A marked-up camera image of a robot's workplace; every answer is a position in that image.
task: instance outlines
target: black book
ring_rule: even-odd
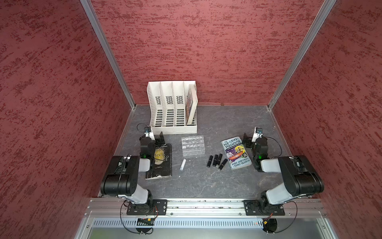
[[[171,144],[167,143],[155,150],[155,163],[152,168],[147,171],[146,179],[157,179],[162,177],[171,177],[172,175],[172,159]]]

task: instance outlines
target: white file organizer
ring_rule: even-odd
[[[150,81],[147,85],[151,109],[150,126],[155,135],[196,133],[196,113],[186,125],[186,102],[190,84],[195,81]]]

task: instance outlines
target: black mounting plate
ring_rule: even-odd
[[[143,205],[134,205],[130,204],[129,208],[126,211],[127,215],[142,215],[146,216],[148,214],[142,213],[142,206]],[[152,200],[152,206],[154,208],[154,211],[150,212],[150,215],[152,214],[153,216],[156,216],[157,213],[158,215],[166,215],[167,211],[167,200],[166,199],[153,199]]]
[[[245,214],[247,216],[269,216],[260,212],[257,201],[258,200],[243,200]],[[273,216],[285,216],[285,212],[284,212],[284,208],[282,204],[273,205],[272,209],[273,209]]]

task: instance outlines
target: metal panel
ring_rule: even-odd
[[[85,9],[86,15],[89,18],[89,21],[95,31],[95,34],[98,37],[99,42],[101,43],[102,48],[105,51],[107,58],[109,59],[110,65],[113,68],[115,76],[117,77],[118,82],[120,83],[121,88],[123,92],[125,93],[127,100],[129,101],[130,107],[132,109],[135,109],[136,104],[134,102],[133,96],[131,95],[129,88],[127,87],[125,78],[122,75],[121,69],[118,66],[117,60],[114,57],[112,49],[110,48],[110,45],[107,42],[105,33],[102,30],[101,24],[98,21],[98,18],[97,18],[96,12],[94,11],[92,3],[90,2],[90,0],[80,0],[80,2],[83,8]]]
[[[158,216],[155,228],[259,228],[262,229],[262,217],[246,216],[244,199],[255,198],[163,198],[167,199],[166,216]],[[84,218],[86,223],[79,228],[81,239],[87,238],[93,228],[121,228],[120,209],[123,199],[116,197],[92,198]],[[326,220],[327,214],[320,199],[297,198],[297,218],[319,218]],[[283,205],[285,216],[275,218],[294,218],[294,203]],[[135,226],[141,216],[126,216],[122,208],[123,223],[130,228]]]
[[[334,3],[336,0],[325,0],[322,4],[320,10],[317,13],[316,18],[314,19],[311,27],[308,30],[308,33],[306,34],[303,42],[300,45],[300,48],[298,49],[295,57],[293,58],[293,61],[291,62],[288,70],[286,71],[283,79],[281,80],[280,85],[278,86],[277,90],[272,96],[272,99],[270,100],[268,107],[269,109],[272,109],[278,98],[280,97],[281,93],[283,92],[284,88],[286,87],[288,81],[292,77],[293,73],[295,72],[298,64],[304,57],[306,51],[308,50],[310,44],[312,43],[313,39],[316,37],[319,29],[321,28],[322,24],[324,23],[326,17],[328,16],[330,10],[332,9]]]

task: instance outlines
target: cable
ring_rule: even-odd
[[[119,166],[115,169],[114,173],[116,173],[117,170],[118,170],[119,168],[121,168],[121,167],[122,167],[122,165],[119,165]]]
[[[131,233],[134,233],[134,234],[141,234],[140,232],[133,232],[133,231],[131,231],[131,230],[129,230],[129,229],[127,229],[126,227],[125,227],[125,225],[123,224],[123,221],[122,221],[122,206],[126,206],[125,205],[125,202],[128,202],[129,200],[125,200],[124,202],[123,202],[123,204],[121,205],[121,208],[120,208],[120,219],[121,219],[121,223],[122,223],[122,225],[123,225],[123,227],[127,230],[127,231],[129,231],[129,232],[131,232]]]
[[[246,206],[249,206],[249,205],[251,205],[251,204],[253,204],[255,202],[258,202],[258,201],[257,200],[253,200],[253,201],[249,202]]]
[[[140,131],[139,129],[138,129],[138,125],[146,125],[146,124],[144,124],[144,123],[139,123],[139,124],[137,124],[137,130],[139,131],[139,132],[141,132],[141,133],[144,133],[145,131],[143,130],[143,131]]]
[[[129,231],[129,232],[131,232],[131,233],[134,233],[134,234],[140,234],[139,232],[133,232],[133,231],[127,229],[127,228],[125,227],[125,225],[123,224],[123,221],[122,221],[122,206],[125,205],[125,202],[127,202],[127,201],[128,201],[128,200],[125,200],[125,201],[123,202],[123,204],[121,205],[121,209],[120,209],[120,219],[121,219],[121,223],[122,223],[123,227],[124,227],[127,231]]]
[[[280,147],[281,153],[280,153],[279,155],[275,156],[275,157],[272,157],[272,158],[277,158],[277,157],[281,156],[281,155],[283,154],[283,149],[281,148],[281,145],[277,142],[277,140],[275,140],[275,139],[272,138],[272,137],[267,137],[267,136],[264,136],[264,137],[273,139],[274,141],[276,141],[276,143],[277,143],[278,146]]]
[[[269,220],[269,219],[270,219],[270,217],[272,217],[272,215],[273,215],[273,213],[271,213],[269,217],[267,217],[267,218],[264,218],[264,219],[263,219],[263,221],[267,221],[267,220]]]
[[[154,221],[155,221],[155,219],[157,219],[157,217],[158,217],[158,215],[159,215],[159,210],[158,210],[158,208],[157,208],[157,206],[154,206],[156,209],[157,209],[157,216],[156,217],[154,217]]]
[[[294,204],[296,204],[296,215],[295,215],[295,218],[293,218],[293,221],[289,224],[289,226],[287,226],[286,228],[282,229],[281,231],[276,231],[274,233],[279,233],[279,232],[287,230],[290,226],[292,226],[293,222],[295,222],[296,217],[297,217],[297,211],[298,211],[297,210],[297,203],[295,201],[290,201],[290,202],[293,202]]]

